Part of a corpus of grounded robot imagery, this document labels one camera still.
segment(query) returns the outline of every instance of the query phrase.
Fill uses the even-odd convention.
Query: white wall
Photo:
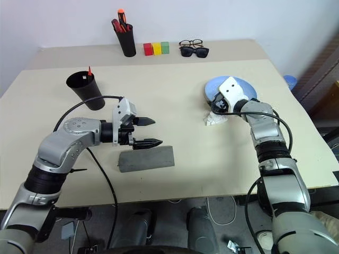
[[[255,39],[281,74],[303,73],[338,31],[338,0],[3,0],[5,90],[38,47],[118,43],[124,8],[136,42]]]

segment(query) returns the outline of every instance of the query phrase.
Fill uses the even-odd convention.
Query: black cable
[[[277,119],[279,120],[286,128],[287,132],[288,132],[288,137],[289,137],[289,145],[288,145],[288,150],[289,152],[292,151],[292,146],[293,146],[293,136],[292,136],[292,131],[290,129],[290,127],[287,125],[287,123],[281,119],[280,117],[278,116],[275,116],[275,115],[272,115],[272,114],[269,114],[269,113],[264,113],[264,112],[239,112],[239,113],[228,113],[228,112],[219,112],[219,111],[215,111],[213,110],[213,107],[211,107],[212,109],[212,112],[215,113],[216,115],[266,115],[266,116],[269,116],[269,117],[272,117],[274,119]]]
[[[110,189],[111,189],[111,192],[112,192],[112,195],[113,195],[113,198],[114,198],[114,204],[115,204],[115,213],[114,213],[114,220],[113,220],[113,226],[112,226],[112,229],[111,229],[111,233],[110,233],[110,236],[109,236],[109,239],[108,239],[108,242],[107,242],[107,246],[106,246],[106,249],[108,250],[110,248],[110,245],[111,245],[111,240],[112,240],[112,237],[113,237],[113,233],[114,233],[114,229],[115,229],[115,225],[117,224],[117,218],[118,218],[118,200],[117,200],[117,197],[115,195],[115,191],[113,189],[113,186],[111,184],[111,181],[110,179],[108,178],[105,170],[101,167],[100,163],[98,162],[98,160],[96,159],[96,157],[94,156],[93,152],[91,151],[90,148],[86,148],[87,151],[91,154],[93,160],[96,162],[97,166],[100,168],[102,174],[104,175],[104,177],[106,178],[106,181],[108,183],[108,185],[110,186]]]
[[[81,105],[85,104],[86,102],[90,102],[90,101],[93,101],[95,99],[101,99],[101,98],[111,98],[111,99],[118,99],[119,101],[121,101],[123,99],[123,97],[121,96],[111,96],[111,95],[102,95],[102,96],[98,96],[98,97],[93,97],[93,98],[89,98],[85,101],[82,101],[78,104],[76,104],[75,106],[71,107],[69,110],[67,110],[63,115],[62,117],[60,117],[59,121],[57,122],[57,124],[55,125],[54,127],[54,130],[53,132],[57,131],[59,126],[61,125],[62,121],[65,119],[65,117],[70,113],[72,112],[74,109],[76,109],[77,107],[80,107]]]
[[[249,221],[249,218],[248,218],[248,202],[249,202],[249,197],[250,197],[254,187],[257,185],[257,181],[259,181],[259,179],[256,180],[254,182],[254,184],[252,184],[252,186],[249,188],[249,191],[248,191],[248,193],[246,195],[246,200],[245,200],[245,219],[246,219],[246,223],[247,223],[248,229],[249,229],[249,231],[250,231],[250,233],[251,233],[251,235],[253,237],[253,240],[254,240],[255,244],[257,245],[257,247],[259,249],[260,254],[265,254],[263,248],[261,247],[261,245],[260,245],[260,243],[259,243],[259,241],[258,241],[258,239],[257,239],[257,237],[256,237],[256,235],[255,235],[255,233],[253,231],[252,225],[251,225],[251,223]]]
[[[80,107],[81,105],[85,104],[86,102],[89,102],[89,101],[93,101],[95,99],[100,99],[100,98],[111,98],[111,99],[118,99],[119,101],[121,101],[123,99],[122,96],[111,96],[111,95],[103,95],[103,96],[98,96],[98,97],[93,97],[93,98],[89,98],[85,101],[82,101],[78,104],[76,104],[75,106],[71,107],[69,110],[67,110],[62,116],[61,118],[59,119],[59,121],[57,122],[56,126],[54,127],[53,129],[53,132],[57,131],[58,128],[60,127],[62,121],[65,119],[65,117],[70,113],[72,112],[73,110],[75,110],[76,108]],[[98,162],[98,160],[96,159],[95,155],[93,154],[93,152],[87,148],[87,151],[91,154],[93,160],[96,162],[97,166],[100,168],[100,171],[102,172],[102,174],[104,175],[108,185],[110,186],[110,189],[111,189],[111,192],[112,192],[112,195],[113,195],[113,198],[114,198],[114,204],[115,204],[115,215],[114,215],[114,220],[113,220],[113,225],[112,225],[112,229],[111,229],[111,233],[110,233],[110,236],[109,236],[109,239],[108,239],[108,242],[107,242],[107,249],[109,249],[110,245],[111,245],[111,240],[112,240],[112,237],[113,237],[113,233],[114,233],[114,229],[115,229],[115,225],[117,224],[117,219],[118,219],[118,200],[117,200],[117,197],[115,195],[115,191],[113,189],[113,186],[112,186],[112,183],[110,181],[110,179],[108,178],[105,170],[101,167],[100,163]]]
[[[275,111],[275,110],[272,110],[272,111],[273,111],[273,113],[274,113],[277,117],[280,118],[280,116],[279,116],[279,114],[277,113],[277,111]]]
[[[91,247],[91,240],[90,240],[90,236],[88,235],[88,232],[87,232],[87,228],[85,226],[85,222],[83,221],[83,226],[84,226],[84,229],[85,229],[85,233],[86,233],[86,236],[87,236],[87,241],[88,241],[88,247]]]

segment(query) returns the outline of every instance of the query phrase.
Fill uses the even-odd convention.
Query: black cup
[[[79,71],[68,77],[66,84],[71,88],[83,101],[101,96],[99,88],[96,85],[94,74],[88,75],[88,71]],[[86,102],[90,110],[99,110],[105,105],[103,98],[94,99]]]
[[[125,57],[134,57],[136,55],[136,45],[133,37],[133,26],[127,24],[129,31],[126,33],[119,33],[115,31],[120,42],[120,46]]]

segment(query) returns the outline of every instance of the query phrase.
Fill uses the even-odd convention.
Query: red block
[[[153,55],[152,44],[144,43],[144,51],[146,56],[152,56]]]

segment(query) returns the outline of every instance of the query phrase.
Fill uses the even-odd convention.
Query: glasses
[[[204,48],[202,46],[202,40],[195,39],[192,41],[183,40],[179,42],[181,55],[183,57],[190,57],[193,53],[197,55],[197,57],[205,58],[208,55],[208,48]]]

